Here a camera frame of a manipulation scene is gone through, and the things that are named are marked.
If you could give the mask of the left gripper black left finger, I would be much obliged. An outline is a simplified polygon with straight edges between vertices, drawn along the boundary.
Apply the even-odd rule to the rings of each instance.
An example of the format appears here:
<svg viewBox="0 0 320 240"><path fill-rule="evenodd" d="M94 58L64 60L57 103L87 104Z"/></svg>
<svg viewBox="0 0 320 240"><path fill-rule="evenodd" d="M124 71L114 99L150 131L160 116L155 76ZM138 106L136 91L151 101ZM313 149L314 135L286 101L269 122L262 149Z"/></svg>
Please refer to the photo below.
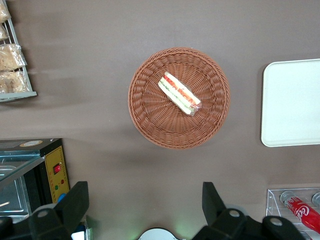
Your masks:
<svg viewBox="0 0 320 240"><path fill-rule="evenodd" d="M28 219L33 240L71 240L90 205L87 181L77 182L53 208L42 207Z"/></svg>

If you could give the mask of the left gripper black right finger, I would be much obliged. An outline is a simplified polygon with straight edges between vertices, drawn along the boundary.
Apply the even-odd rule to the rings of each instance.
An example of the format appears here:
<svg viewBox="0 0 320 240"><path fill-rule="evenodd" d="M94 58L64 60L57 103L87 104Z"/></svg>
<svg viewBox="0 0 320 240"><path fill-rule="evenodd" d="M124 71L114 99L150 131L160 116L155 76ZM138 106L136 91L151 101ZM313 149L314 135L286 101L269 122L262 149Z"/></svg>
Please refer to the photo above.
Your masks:
<svg viewBox="0 0 320 240"><path fill-rule="evenodd" d="M194 240L261 240L262 225L242 210L227 207L212 182L202 185L202 211L207 225Z"/></svg>

